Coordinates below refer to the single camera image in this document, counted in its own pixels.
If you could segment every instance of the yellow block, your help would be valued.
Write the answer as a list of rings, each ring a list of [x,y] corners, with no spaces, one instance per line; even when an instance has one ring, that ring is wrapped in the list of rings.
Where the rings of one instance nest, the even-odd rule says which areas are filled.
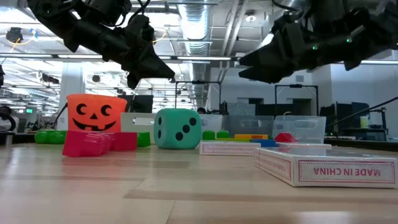
[[[236,139],[268,139],[268,134],[235,134]]]
[[[238,141],[238,142],[250,142],[250,139],[231,139],[231,138],[226,138],[226,139],[216,139],[216,141]]]

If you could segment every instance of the person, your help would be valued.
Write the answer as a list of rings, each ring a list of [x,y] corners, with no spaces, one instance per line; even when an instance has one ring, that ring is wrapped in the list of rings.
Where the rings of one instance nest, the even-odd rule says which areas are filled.
[[[0,107],[0,113],[4,113],[4,114],[11,116],[12,109],[8,106],[2,106],[2,107]],[[12,130],[12,132],[17,133],[19,119],[15,116],[11,116],[11,117],[14,119],[15,125],[16,125],[14,130]],[[7,118],[0,119],[0,131],[8,131],[8,129],[10,129],[10,127],[11,127],[11,122]]]
[[[206,109],[198,108],[198,114],[206,114]]]

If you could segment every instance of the pumpkin eye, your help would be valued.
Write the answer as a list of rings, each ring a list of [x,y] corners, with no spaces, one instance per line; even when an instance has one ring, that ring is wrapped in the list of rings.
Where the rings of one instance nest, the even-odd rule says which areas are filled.
[[[108,113],[106,112],[106,109],[112,109],[112,107],[111,107],[110,105],[104,105],[104,106],[101,107],[101,113],[102,113],[104,116],[109,116],[110,114],[108,114]]]
[[[80,114],[80,115],[86,114],[86,113],[82,112],[82,110],[81,110],[83,107],[87,107],[87,105],[85,105],[84,103],[80,103],[79,105],[77,105],[76,111],[78,114]]]

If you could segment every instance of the blue block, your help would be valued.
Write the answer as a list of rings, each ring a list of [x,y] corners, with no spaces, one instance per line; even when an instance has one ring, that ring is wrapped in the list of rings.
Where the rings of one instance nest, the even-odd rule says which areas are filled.
[[[201,119],[193,110],[162,109],[156,114],[154,137],[161,149],[194,149],[201,140]]]
[[[252,139],[251,142],[260,143],[261,147],[277,147],[275,140]]]

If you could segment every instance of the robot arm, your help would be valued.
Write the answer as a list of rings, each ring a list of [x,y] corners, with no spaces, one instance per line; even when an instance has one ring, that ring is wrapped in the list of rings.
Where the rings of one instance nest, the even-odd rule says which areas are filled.
[[[272,42],[240,59],[251,67],[240,77],[278,83],[295,71],[341,61],[351,70],[362,60],[396,49],[398,0],[390,0],[376,15],[365,8],[349,11],[346,0],[309,3],[306,11],[286,12],[275,21]]]
[[[155,53],[154,29],[149,18],[134,13],[125,28],[116,27],[131,10],[130,0],[28,0],[35,17],[65,46],[76,52],[80,45],[129,71],[127,84],[135,88],[141,78],[173,78],[174,72]],[[72,13],[76,11],[81,19]]]

